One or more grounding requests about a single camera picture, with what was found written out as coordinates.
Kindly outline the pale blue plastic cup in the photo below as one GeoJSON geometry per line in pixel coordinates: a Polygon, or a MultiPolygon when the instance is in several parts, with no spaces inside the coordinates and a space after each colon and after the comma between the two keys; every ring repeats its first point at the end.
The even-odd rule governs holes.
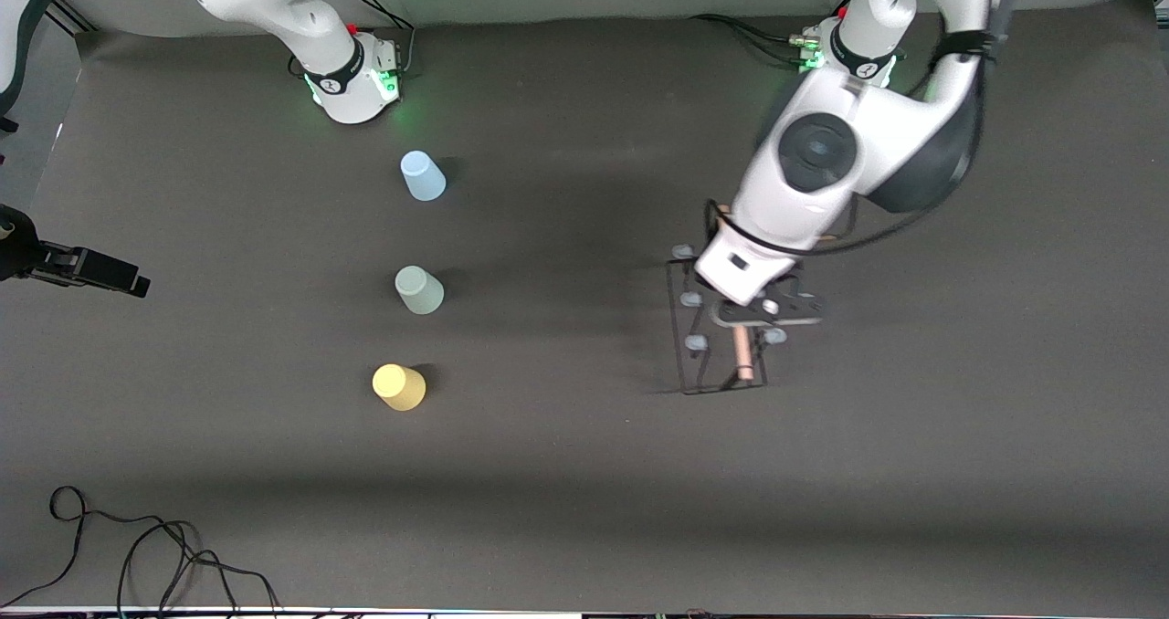
{"type": "Polygon", "coordinates": [[[433,202],[447,192],[447,175],[429,153],[419,149],[404,153],[397,169],[404,178],[406,189],[419,202],[433,202]]]}

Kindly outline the dark grey table mat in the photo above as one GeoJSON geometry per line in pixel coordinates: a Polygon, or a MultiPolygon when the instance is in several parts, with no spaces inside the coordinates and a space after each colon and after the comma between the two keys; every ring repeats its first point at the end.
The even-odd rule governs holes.
{"type": "Polygon", "coordinates": [[[346,128],[270,37],[79,42],[32,216],[153,286],[0,285],[0,603],[69,559],[72,485],[191,520],[289,605],[1169,615],[1148,0],[1015,16],[967,183],[811,260],[826,319],[714,397],[676,391],[663,264],[789,75],[689,20],[417,48],[404,103],[346,128]],[[390,362],[414,410],[372,389],[390,362]]]}

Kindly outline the pale green plastic cup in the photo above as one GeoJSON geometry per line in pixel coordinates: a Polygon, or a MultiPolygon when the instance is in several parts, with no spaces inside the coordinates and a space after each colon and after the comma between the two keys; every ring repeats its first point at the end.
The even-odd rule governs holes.
{"type": "Polygon", "coordinates": [[[429,315],[442,306],[447,291],[424,267],[404,266],[397,270],[394,287],[404,306],[416,315],[429,315]]]}

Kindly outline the yellow plastic cup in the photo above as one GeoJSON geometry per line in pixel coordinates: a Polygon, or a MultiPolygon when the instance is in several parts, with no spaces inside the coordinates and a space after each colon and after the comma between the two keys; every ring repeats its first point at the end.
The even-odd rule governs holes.
{"type": "Polygon", "coordinates": [[[426,399],[427,382],[417,370],[390,362],[380,366],[373,374],[372,389],[385,404],[404,412],[414,410],[426,399]]]}

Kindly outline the black wire cup holder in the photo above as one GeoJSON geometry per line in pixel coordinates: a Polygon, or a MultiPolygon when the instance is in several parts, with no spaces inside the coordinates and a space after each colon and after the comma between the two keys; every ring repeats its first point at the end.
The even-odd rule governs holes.
{"type": "Polygon", "coordinates": [[[665,260],[669,343],[677,392],[684,397],[763,389],[765,352],[786,341],[777,325],[752,322],[743,306],[722,298],[698,273],[699,249],[680,242],[665,260]]]}

